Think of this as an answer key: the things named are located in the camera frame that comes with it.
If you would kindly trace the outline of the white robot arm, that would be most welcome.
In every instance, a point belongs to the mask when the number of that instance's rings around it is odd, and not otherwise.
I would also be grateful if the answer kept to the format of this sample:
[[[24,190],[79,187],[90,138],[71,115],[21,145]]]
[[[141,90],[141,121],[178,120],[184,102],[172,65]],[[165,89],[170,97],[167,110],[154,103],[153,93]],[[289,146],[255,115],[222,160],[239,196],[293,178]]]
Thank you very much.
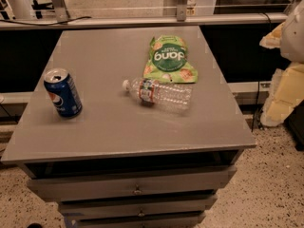
[[[285,21],[280,53],[291,62],[304,62],[304,0],[294,8]]]

